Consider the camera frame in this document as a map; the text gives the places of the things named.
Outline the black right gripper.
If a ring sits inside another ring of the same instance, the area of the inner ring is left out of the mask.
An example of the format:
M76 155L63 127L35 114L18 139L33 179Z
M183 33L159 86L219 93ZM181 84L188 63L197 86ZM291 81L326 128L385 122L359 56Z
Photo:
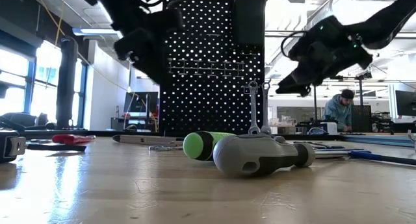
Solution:
M346 68L358 65L366 69L372 62L372 55L354 42L330 47L320 41L301 38L290 50L290 59L298 65L278 83L276 93L305 97L310 94L311 85L320 85L324 79L334 77Z

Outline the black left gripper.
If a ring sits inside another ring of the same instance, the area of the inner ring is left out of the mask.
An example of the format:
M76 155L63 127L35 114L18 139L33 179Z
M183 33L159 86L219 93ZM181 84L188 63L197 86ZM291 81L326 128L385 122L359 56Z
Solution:
M165 82L163 44L167 34L184 29L183 15L177 8L144 13L121 28L126 34L114 43L120 60L128 58L133 66L157 84Z

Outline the large chrome combination wrench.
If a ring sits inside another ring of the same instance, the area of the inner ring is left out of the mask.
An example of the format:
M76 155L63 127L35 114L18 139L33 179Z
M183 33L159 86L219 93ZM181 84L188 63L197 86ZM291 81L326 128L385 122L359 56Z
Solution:
M263 126L261 127L261 132L271 135L272 130L268 122L268 91L270 89L270 81L262 83L261 87L263 92Z
M258 89L258 84L255 81L251 81L248 84L250 91L250 106L251 106L251 125L248 129L249 134L258 134L260 133L260 128L257 125L257 110L256 110L256 91Z

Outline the blue T-handle hex key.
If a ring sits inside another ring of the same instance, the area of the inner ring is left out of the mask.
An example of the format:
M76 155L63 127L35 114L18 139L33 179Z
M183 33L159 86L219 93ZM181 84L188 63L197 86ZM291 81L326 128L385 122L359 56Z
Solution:
M360 158L365 160L374 160L380 162L392 162L396 164L404 164L404 165L411 165L416 166L416 159L411 158L399 158L394 156L385 156L385 155L378 155L371 153L370 151L364 150L351 150L346 153L347 156L352 158Z

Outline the black computer monitor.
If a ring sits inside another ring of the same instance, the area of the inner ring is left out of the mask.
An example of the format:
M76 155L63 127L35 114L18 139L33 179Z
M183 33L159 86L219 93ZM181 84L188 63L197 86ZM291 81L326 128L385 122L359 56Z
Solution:
M396 111L399 116L416 117L416 92L395 91Z
M125 94L124 112L157 112L158 92L127 92Z

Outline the person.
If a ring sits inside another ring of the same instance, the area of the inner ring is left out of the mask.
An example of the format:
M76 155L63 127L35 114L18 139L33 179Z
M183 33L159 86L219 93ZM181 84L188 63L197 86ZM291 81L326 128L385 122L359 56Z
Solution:
M324 109L323 120L337 122L338 132L350 132L352 130L352 105L354 93L345 89L340 94L334 95Z

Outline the long ceiling light fixture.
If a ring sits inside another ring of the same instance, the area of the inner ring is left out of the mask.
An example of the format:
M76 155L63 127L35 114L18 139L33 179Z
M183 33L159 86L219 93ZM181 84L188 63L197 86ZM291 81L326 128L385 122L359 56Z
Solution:
M103 35L119 35L118 31L103 28L73 28L72 32L76 36L103 36Z

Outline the small chrome wrench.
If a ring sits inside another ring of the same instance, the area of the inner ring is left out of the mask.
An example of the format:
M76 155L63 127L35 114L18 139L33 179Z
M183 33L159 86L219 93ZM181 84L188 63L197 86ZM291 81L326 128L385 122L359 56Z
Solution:
M149 146L150 151L181 151L183 148L180 146L170 147L170 146L160 146L160 145L152 145Z

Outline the black mesh panel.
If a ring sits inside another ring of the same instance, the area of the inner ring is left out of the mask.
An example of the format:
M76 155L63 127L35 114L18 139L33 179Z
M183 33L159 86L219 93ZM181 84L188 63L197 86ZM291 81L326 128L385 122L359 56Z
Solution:
M372 132L372 113L370 105L352 106L352 132Z

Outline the grey black screwdriver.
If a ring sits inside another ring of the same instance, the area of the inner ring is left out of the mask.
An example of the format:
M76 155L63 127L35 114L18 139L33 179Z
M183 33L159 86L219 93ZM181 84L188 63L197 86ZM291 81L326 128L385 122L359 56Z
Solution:
M219 140L213 150L215 166L227 177L264 177L281 168L309 167L316 158L346 156L345 149L318 151L271 136L245 134Z

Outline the black pegboard bin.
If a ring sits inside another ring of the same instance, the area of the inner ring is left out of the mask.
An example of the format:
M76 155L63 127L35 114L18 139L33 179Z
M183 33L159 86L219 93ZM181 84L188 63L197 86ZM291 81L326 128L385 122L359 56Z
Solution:
M268 0L231 0L232 35L240 45L264 46Z

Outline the black vertical pole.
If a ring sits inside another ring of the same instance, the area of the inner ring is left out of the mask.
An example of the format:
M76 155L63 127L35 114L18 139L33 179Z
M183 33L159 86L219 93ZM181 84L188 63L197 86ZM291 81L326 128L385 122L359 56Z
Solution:
M65 36L61 39L61 63L57 86L56 120L59 129L70 127L74 96L75 70L78 59L78 43L74 38Z

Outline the green black screwdriver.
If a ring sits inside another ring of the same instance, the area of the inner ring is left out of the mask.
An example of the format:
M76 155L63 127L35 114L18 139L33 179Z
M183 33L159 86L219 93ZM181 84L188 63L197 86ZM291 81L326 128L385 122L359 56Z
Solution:
M183 140L184 154L194 160L213 161L213 150L216 143L233 133L197 131L188 134Z

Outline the black tape measure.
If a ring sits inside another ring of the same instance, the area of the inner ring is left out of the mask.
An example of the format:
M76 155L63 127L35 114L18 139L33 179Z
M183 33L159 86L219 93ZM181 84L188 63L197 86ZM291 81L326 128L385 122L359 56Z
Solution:
M17 131L0 130L0 164L15 160L26 148L26 138Z

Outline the black aluminium table frame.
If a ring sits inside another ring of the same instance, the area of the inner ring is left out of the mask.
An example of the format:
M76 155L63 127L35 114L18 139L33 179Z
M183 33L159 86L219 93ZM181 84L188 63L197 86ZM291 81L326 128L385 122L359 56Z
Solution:
M133 135L133 136L163 136L155 132L124 132L124 131L59 131L59 130L30 130L19 133L26 139L52 138L56 134L75 134L81 136L95 135L97 137L113 137L114 135ZM338 134L338 135L308 135L308 134L282 134L286 140L300 141L344 141L354 143L368 143L376 145L390 145L397 147L414 148L414 143L409 139L407 133L391 134Z

